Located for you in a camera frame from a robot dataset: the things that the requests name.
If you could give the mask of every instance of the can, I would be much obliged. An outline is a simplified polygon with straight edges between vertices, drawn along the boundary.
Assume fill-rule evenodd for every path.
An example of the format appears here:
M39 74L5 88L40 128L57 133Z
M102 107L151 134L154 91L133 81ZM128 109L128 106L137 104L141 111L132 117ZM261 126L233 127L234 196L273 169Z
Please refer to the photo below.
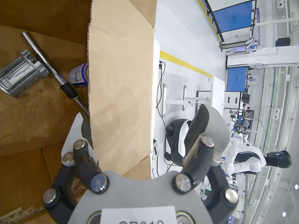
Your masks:
M87 86L89 79L88 63L73 68L68 74L68 80L73 85Z

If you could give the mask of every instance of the metal rod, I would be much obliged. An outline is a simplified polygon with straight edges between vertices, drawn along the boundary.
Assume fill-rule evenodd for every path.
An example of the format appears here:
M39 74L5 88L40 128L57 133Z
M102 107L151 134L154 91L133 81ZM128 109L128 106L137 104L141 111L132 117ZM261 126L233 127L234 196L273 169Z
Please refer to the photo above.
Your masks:
M39 60L45 65L46 68L48 68L48 70L54 75L54 77L57 79L57 81L63 85L65 84L67 81L66 79L60 74L58 73L53 67L52 65L48 62L46 56L43 54L41 48L38 46L38 44L35 42L35 40L33 39L32 35L26 31L22 33L23 38L26 40L26 42L29 44L29 46L33 49L33 51L36 53L37 57L39 58Z
M298 29L299 29L299 22L296 24L295 28L292 29L291 33L288 35L288 38L292 37Z
M253 37L253 29L254 29L254 27L255 27L255 24L254 24L254 22L255 22L255 14L256 14L256 0L255 0L255 3L254 3L253 26L252 26L252 33L251 33L251 35L250 35L250 38Z
M261 26L261 25L270 25L270 24L277 24L277 23L286 23L286 22L292 22L292 21L299 21L299 18L277 19L277 20L255 23L254 25Z
M167 84L163 83L163 94L162 94L162 117L166 116L166 95L167 95Z
M183 92L183 100L185 100L185 97L187 95L187 86L184 85L184 92Z
M38 44L33 39L32 35L27 31L23 32L22 36L27 44L33 49L36 53L37 58L45 65L45 67L49 70L51 74L55 77L55 79L59 82L61 89L64 93L73 101L75 101L83 110L89 115L88 109L85 107L84 103L82 102L81 98L79 98L78 93L75 89L71 86L70 83L59 73L57 72L54 67L49 63L46 58L46 55L42 52L42 49L38 46Z
M78 98L74 99L74 101L75 101L75 102L81 107L81 109L83 109L84 112L86 112L86 113L88 114L88 116L89 116L89 112L88 112L87 108L83 105L83 103L82 103L82 101L80 100L80 98L78 97Z
M291 17L291 14L290 14L290 4L288 3L288 0L285 0L285 5L286 5L285 6L286 18L290 18ZM288 22L287 25L286 25L288 34L290 34L290 32L291 32L290 25L291 25L290 22Z

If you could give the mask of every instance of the white label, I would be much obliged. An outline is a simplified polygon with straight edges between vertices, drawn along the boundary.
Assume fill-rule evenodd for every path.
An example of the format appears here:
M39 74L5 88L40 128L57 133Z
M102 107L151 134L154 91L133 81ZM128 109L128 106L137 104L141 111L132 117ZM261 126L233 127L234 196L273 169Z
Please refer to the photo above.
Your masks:
M174 206L104 208L100 224L177 224Z
M82 69L85 65L86 65L86 63L84 63L80 66L77 66L70 71L70 73L68 74L68 80L72 84L84 84L85 83L83 76L82 76Z

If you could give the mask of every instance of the yellow floor stripe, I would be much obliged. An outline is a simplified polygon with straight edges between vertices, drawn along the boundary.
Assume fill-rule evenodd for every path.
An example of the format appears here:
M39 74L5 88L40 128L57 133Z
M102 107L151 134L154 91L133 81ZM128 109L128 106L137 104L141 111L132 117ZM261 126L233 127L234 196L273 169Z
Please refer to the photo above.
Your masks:
M214 28L214 26L213 26L213 23L211 22L209 16L208 16L207 13L206 13L206 9L204 8L204 6L203 6L203 4L201 3L200 0L197 0L197 1L198 1L198 3L199 3L200 7L202 8L204 14L206 15L207 20L209 21L209 23L210 23L210 25L211 25L211 27L212 27L212 29L213 29L213 31L214 31L214 33L215 33L215 35L216 35L218 41L220 42L220 39L219 39L219 37L218 37L218 35L217 35L217 32L216 32L216 30L215 30L215 28Z
M178 58L176 58L176 57L174 57L174 56L172 56L172 55L170 55L170 54L168 54L164 51L160 51L160 58L162 58L164 60L167 60L169 62L175 63L177 65L180 65L182 67L188 68L188 69L190 69L192 71L195 71L195 72L198 72L200 74L203 74L205 76L208 76L209 78L213 77L209 73L207 73L207 72L205 72L205 71L203 71L203 70L201 70L201 69L199 69L195 66L192 66L191 64L186 63L186 62L184 62L184 61L182 61L182 60L180 60L180 59L178 59Z

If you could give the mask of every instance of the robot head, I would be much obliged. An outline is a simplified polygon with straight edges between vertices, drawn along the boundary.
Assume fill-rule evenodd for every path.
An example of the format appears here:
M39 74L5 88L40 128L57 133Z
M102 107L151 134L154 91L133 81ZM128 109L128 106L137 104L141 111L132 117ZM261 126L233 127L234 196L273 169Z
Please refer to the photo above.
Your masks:
M289 168L292 165L292 158L286 150L274 151L267 153L266 162L268 166Z

